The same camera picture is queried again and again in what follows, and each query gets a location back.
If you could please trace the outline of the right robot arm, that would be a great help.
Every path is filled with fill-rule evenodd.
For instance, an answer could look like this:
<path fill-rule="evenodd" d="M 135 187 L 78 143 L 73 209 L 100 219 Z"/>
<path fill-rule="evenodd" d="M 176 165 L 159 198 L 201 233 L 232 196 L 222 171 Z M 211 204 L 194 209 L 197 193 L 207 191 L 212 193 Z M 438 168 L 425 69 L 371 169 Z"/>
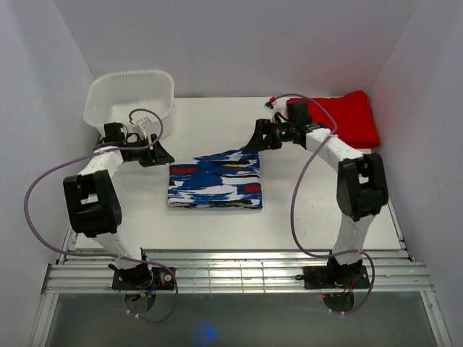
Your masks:
<path fill-rule="evenodd" d="M 336 202 L 341 222 L 333 249 L 324 258 L 324 266 L 306 267 L 297 276 L 306 289 L 354 288 L 361 280 L 372 284 L 362 263 L 363 245 L 368 230 L 384 205 L 388 187 L 382 157 L 364 154 L 336 136 L 337 125 L 314 121 L 309 113 L 309 98 L 289 100 L 286 114 L 274 107 L 274 99 L 265 107 L 271 119 L 258 119 L 246 149 L 252 152 L 276 150 L 285 142 L 302 146 L 312 157 L 323 159 L 337 173 Z"/>

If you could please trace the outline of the blue patterned trousers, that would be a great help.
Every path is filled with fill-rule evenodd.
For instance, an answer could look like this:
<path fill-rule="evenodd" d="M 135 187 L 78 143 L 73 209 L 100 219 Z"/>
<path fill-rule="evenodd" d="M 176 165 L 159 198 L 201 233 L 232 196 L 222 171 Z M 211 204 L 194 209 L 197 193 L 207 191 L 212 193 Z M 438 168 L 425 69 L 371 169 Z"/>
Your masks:
<path fill-rule="evenodd" d="M 260 210 L 260 156 L 244 148 L 169 166 L 169 207 Z"/>

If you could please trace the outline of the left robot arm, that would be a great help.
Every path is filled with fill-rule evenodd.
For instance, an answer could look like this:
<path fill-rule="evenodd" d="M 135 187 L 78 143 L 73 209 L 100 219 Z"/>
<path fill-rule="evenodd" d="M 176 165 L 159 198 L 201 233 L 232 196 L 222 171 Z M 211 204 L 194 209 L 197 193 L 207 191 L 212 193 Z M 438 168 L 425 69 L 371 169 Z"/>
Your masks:
<path fill-rule="evenodd" d="M 166 165 L 174 162 L 157 141 L 138 134 L 134 142 L 131 133 L 124 133 L 121 123 L 104 125 L 103 142 L 95 150 L 87 166 L 77 175 L 63 180 L 69 220 L 76 234 L 98 242 L 113 259 L 109 268 L 114 273 L 114 289 L 171 290 L 174 288 L 174 270 L 159 265 L 149 265 L 143 248 L 123 236 L 122 208 L 113 185 L 112 177 L 126 162 L 137 162 L 142 167 Z"/>

